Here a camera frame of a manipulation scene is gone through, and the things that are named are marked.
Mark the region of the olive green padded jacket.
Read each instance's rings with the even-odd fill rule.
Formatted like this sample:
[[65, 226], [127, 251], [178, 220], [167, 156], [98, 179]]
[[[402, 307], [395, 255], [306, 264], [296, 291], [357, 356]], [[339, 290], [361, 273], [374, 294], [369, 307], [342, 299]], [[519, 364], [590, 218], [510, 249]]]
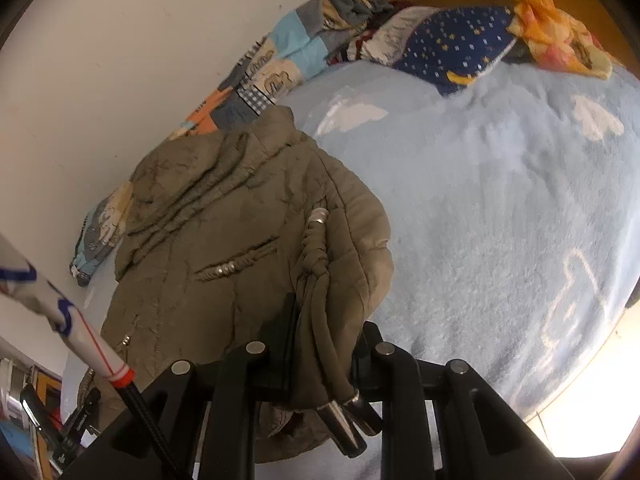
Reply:
[[256, 457], [288, 460], [328, 440], [320, 408], [355, 395], [352, 352], [390, 290], [389, 241], [367, 185], [273, 106], [140, 162], [101, 334], [140, 388], [178, 360], [281, 348], [286, 391], [260, 408]]

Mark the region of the light blue fleece bed blanket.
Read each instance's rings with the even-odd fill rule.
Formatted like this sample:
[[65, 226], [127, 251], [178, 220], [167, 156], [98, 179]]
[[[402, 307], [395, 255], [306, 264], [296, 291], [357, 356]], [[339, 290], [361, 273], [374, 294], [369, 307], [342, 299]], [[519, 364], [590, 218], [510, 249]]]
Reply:
[[[638, 282], [639, 81], [628, 70], [603, 80], [499, 63], [442, 96], [360, 61], [273, 106], [384, 207], [394, 272], [366, 321], [416, 358], [465, 360], [520, 416], [597, 348]], [[100, 334], [122, 239], [90, 282]], [[380, 456], [373, 441], [350, 460], [329, 436], [257, 460], [258, 474], [374, 479]]]

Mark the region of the patchwork cartoon quilt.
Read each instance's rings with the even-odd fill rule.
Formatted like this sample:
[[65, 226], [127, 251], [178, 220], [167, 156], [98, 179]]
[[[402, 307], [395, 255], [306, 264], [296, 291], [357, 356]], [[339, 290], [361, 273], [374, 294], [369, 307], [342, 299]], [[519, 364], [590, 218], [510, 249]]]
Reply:
[[[398, 11], [387, 0], [306, 1], [255, 42], [168, 139], [252, 122], [288, 92], [324, 72], [353, 39]], [[131, 201], [132, 182], [127, 180], [85, 216], [70, 263], [79, 286], [89, 285], [124, 235]]]

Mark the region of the navy star pattern pillow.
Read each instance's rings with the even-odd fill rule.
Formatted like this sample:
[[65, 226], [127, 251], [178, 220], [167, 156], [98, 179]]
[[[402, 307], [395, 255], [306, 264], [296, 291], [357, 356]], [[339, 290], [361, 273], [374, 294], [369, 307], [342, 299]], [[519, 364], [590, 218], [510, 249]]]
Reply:
[[507, 6], [407, 6], [350, 40], [329, 63], [368, 61], [418, 77], [448, 96], [488, 74], [513, 48], [512, 20]]

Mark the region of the orange patterned cloth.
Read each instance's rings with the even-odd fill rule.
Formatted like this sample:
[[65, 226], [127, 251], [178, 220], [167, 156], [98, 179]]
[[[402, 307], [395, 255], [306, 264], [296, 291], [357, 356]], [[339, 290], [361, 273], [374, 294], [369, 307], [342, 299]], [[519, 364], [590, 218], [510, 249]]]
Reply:
[[553, 0], [516, 0], [508, 31], [545, 70], [607, 80], [617, 64], [584, 23]]

